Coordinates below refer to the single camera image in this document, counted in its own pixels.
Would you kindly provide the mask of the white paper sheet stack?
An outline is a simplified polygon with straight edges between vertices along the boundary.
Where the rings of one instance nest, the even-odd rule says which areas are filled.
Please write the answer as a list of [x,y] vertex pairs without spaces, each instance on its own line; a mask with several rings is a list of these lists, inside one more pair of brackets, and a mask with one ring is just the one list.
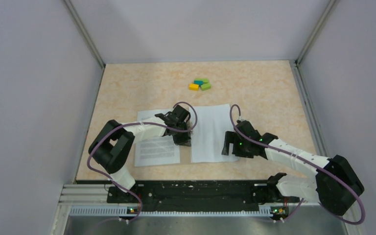
[[225,134],[233,131],[230,105],[194,106],[197,124],[191,135],[192,163],[236,162],[239,157],[223,155]]

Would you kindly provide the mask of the printed white paper sheet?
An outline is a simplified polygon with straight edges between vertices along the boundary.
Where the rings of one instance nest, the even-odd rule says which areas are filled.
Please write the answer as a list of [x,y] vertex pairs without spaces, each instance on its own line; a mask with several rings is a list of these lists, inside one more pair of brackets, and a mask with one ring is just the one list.
[[138,142],[135,147],[135,167],[179,164],[180,147],[171,136]]

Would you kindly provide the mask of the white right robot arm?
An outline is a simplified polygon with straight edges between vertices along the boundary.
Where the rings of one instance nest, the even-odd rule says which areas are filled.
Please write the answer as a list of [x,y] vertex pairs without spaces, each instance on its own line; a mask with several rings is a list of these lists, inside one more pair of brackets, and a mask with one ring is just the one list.
[[287,144],[271,133],[261,135],[249,121],[238,121],[237,131],[225,133],[223,155],[253,158],[260,156],[300,172],[305,177],[278,173],[271,178],[268,197],[280,202],[299,197],[321,204],[337,216],[343,216],[365,188],[346,158],[319,156]]

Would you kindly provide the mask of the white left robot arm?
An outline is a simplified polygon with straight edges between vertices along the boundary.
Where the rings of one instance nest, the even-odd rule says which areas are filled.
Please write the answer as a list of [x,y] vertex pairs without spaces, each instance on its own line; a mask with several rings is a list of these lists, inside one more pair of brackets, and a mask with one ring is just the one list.
[[191,132],[196,126],[189,122],[191,117],[197,117],[197,113],[188,111],[182,104],[180,101],[171,111],[140,121],[108,121],[89,147],[88,169],[107,177],[119,189],[119,197],[125,202],[136,199],[141,206],[141,197],[134,187],[136,181],[125,166],[130,150],[136,143],[167,136],[172,137],[176,146],[189,146]]

